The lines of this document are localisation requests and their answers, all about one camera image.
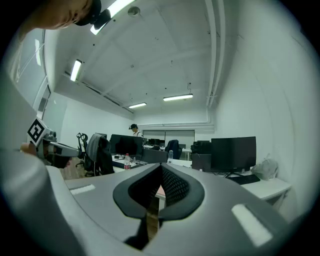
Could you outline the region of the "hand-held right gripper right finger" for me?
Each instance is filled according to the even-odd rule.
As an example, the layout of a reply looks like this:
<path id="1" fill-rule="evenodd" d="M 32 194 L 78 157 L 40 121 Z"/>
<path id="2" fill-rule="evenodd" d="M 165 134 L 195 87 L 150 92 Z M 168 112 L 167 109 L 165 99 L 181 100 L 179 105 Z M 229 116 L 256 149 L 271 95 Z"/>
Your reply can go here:
<path id="1" fill-rule="evenodd" d="M 285 241 L 288 223 L 243 186 L 211 173 L 169 164 L 204 189 L 201 205 L 183 220 L 165 221 L 146 247 L 151 256 L 269 256 Z"/>

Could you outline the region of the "grey-backed monitor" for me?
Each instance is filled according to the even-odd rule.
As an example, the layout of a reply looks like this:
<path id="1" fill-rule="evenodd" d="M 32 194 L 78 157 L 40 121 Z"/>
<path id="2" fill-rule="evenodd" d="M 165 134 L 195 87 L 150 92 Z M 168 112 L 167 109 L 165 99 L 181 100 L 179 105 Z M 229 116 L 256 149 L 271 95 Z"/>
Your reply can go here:
<path id="1" fill-rule="evenodd" d="M 148 164 L 166 163 L 168 160 L 168 153 L 161 150 L 144 149 L 141 161 Z"/>
<path id="2" fill-rule="evenodd" d="M 191 156 L 192 165 L 194 170 L 202 170 L 205 173 L 211 173 L 211 155 L 210 154 L 198 154 L 194 153 Z"/>

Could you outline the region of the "black mesh office chair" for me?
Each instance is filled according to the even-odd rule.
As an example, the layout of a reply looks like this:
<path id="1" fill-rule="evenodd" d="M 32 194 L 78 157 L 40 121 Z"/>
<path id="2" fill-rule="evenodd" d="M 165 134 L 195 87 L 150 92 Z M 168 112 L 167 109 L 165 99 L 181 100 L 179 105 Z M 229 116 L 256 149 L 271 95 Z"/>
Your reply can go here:
<path id="1" fill-rule="evenodd" d="M 190 146 L 192 154 L 211 154 L 211 142 L 209 140 L 194 141 Z"/>

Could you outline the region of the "dark blue office chair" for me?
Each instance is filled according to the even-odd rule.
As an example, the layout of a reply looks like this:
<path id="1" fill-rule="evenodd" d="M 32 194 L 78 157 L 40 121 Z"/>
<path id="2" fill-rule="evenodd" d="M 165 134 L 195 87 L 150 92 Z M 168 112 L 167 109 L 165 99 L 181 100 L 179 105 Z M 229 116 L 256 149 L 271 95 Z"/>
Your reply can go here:
<path id="1" fill-rule="evenodd" d="M 165 147 L 165 151 L 169 153 L 173 152 L 173 159 L 179 160 L 182 154 L 182 148 L 179 146 L 179 141 L 176 139 L 170 140 Z"/>

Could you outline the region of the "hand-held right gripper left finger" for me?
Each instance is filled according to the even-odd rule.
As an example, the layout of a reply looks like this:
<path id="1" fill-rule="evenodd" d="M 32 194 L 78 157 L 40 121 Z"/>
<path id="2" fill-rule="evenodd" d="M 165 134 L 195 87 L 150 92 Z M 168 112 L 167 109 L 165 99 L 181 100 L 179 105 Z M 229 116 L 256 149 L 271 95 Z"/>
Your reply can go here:
<path id="1" fill-rule="evenodd" d="M 58 168 L 47 167 L 57 204 L 86 256 L 163 256 L 161 246 L 138 250 L 125 240 L 134 236 L 140 220 L 125 216 L 113 199 L 114 188 L 153 164 L 114 174 L 64 180 Z"/>

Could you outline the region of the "translucent plastic bag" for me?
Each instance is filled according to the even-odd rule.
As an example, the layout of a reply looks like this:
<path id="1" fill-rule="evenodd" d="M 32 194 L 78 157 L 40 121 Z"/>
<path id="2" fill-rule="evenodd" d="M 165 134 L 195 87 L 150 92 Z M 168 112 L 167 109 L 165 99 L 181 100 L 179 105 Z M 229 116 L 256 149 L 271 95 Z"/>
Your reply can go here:
<path id="1" fill-rule="evenodd" d="M 268 154 L 263 161 L 257 163 L 251 169 L 251 173 L 256 175 L 260 180 L 272 181 L 278 173 L 278 163 Z"/>

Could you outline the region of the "window roller blinds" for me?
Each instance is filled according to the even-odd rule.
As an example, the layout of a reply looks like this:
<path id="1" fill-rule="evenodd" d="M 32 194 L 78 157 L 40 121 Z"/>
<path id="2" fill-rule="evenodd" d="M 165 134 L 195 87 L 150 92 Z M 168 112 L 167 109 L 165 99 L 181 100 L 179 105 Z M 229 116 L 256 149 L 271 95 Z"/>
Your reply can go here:
<path id="1" fill-rule="evenodd" d="M 171 140 L 178 140 L 179 144 L 189 148 L 195 141 L 194 130 L 144 130 L 142 135 L 147 139 L 164 140 L 165 145 Z"/>

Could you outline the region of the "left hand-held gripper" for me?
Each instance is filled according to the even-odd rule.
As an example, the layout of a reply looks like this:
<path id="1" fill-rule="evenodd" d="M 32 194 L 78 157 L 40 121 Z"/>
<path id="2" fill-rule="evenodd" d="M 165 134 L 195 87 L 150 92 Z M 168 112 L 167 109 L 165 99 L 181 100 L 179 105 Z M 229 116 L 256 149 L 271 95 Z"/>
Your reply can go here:
<path id="1" fill-rule="evenodd" d="M 79 155 L 78 149 L 57 142 L 56 132 L 38 117 L 27 131 L 27 143 L 36 146 L 36 157 L 58 169 L 64 169 L 70 164 L 71 157 Z"/>

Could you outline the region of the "person's left hand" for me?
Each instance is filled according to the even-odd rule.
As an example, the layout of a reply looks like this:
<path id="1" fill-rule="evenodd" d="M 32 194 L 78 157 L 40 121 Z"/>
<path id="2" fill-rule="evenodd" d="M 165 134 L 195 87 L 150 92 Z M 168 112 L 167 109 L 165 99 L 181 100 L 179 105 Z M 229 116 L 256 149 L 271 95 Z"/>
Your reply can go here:
<path id="1" fill-rule="evenodd" d="M 33 156 L 37 155 L 37 148 L 33 143 L 23 143 L 20 146 L 20 151 Z"/>

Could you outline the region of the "black keyboard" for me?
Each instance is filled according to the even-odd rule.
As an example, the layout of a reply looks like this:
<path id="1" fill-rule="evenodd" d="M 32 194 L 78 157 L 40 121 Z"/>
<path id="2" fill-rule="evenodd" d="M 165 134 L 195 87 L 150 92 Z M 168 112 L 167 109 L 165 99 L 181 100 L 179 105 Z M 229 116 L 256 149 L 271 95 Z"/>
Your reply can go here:
<path id="1" fill-rule="evenodd" d="M 260 181 L 260 179 L 254 174 L 228 177 L 227 179 L 229 179 L 239 185 L 252 184 L 252 183 L 257 183 Z"/>

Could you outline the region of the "person's white shirt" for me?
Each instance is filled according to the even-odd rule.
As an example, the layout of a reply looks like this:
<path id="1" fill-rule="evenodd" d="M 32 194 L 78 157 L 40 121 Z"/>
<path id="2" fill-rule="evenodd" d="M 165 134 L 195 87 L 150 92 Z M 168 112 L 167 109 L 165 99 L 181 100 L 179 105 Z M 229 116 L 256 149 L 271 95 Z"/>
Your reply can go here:
<path id="1" fill-rule="evenodd" d="M 47 167 L 20 151 L 36 113 L 0 70 L 0 256 L 85 256 Z"/>

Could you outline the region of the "black monitor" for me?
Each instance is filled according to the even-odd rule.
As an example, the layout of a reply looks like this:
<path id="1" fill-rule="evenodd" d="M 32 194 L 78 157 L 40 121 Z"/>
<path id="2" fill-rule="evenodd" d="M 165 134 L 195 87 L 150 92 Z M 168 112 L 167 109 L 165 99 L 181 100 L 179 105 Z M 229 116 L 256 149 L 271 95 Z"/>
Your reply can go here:
<path id="1" fill-rule="evenodd" d="M 112 134 L 110 137 L 110 152 L 112 154 L 141 157 L 143 154 L 143 138 Z"/>
<path id="2" fill-rule="evenodd" d="M 210 167 L 215 172 L 248 171 L 256 165 L 256 161 L 255 136 L 211 139 Z"/>

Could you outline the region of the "white ceiling pipe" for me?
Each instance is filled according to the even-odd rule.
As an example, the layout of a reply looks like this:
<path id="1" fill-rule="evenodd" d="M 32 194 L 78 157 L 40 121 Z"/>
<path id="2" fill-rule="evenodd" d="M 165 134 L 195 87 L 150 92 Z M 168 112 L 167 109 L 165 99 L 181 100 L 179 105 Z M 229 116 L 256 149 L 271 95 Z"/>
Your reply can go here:
<path id="1" fill-rule="evenodd" d="M 205 0 L 211 38 L 211 67 L 206 98 L 209 109 L 214 103 L 221 81 L 226 48 L 226 13 L 224 0 Z"/>

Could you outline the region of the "glass partition window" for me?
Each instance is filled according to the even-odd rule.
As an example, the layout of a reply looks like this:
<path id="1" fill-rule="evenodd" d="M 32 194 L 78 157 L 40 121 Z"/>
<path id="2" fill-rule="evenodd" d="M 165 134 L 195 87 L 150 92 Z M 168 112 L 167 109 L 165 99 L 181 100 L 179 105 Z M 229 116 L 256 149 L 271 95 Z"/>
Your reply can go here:
<path id="1" fill-rule="evenodd" d="M 17 87 L 42 119 L 51 96 L 45 64 L 45 31 L 34 29 L 26 36 L 20 59 Z"/>

